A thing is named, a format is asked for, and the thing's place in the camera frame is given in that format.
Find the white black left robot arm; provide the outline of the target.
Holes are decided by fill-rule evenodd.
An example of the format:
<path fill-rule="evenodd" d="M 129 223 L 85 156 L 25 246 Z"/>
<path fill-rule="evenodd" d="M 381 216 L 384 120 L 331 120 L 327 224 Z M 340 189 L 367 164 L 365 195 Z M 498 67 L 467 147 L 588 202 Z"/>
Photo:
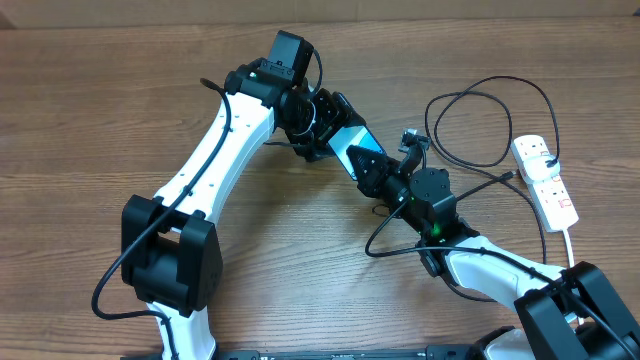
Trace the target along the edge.
<path fill-rule="evenodd" d="M 276 129 L 284 146 L 317 161 L 335 156 L 350 177 L 351 146 L 380 152 L 364 120 L 340 93 L 309 85 L 320 55 L 304 38 L 279 31 L 270 53 L 230 72 L 217 92 L 216 119 L 180 171 L 155 195 L 132 196 L 121 217 L 121 253 L 91 298 L 105 320 L 150 316 L 163 343 L 159 359 L 212 359 L 207 304 L 223 268 L 217 223 L 250 159 Z"/>

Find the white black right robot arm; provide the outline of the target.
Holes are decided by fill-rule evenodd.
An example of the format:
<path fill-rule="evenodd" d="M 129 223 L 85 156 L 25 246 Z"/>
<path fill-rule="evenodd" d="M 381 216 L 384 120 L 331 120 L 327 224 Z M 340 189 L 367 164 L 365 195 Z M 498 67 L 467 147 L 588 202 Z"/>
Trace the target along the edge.
<path fill-rule="evenodd" d="M 383 200 L 420 236 L 411 252 L 433 277 L 483 293 L 516 312 L 526 345 L 510 331 L 489 340 L 483 359 L 636 359 L 639 324 L 604 273 L 536 263 L 499 248 L 456 211 L 444 169 L 423 166 L 423 151 L 403 161 L 359 146 L 346 151 L 359 189 Z"/>

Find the blue Galaxy smartphone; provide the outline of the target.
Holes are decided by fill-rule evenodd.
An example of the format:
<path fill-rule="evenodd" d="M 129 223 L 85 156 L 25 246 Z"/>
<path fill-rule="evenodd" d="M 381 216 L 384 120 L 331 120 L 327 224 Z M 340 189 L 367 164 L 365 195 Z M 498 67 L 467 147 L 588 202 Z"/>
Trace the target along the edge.
<path fill-rule="evenodd" d="M 366 125 L 343 127 L 329 139 L 328 144 L 353 180 L 356 180 L 357 176 L 347 155 L 347 149 L 350 146 L 359 146 L 382 154 L 386 153 Z"/>

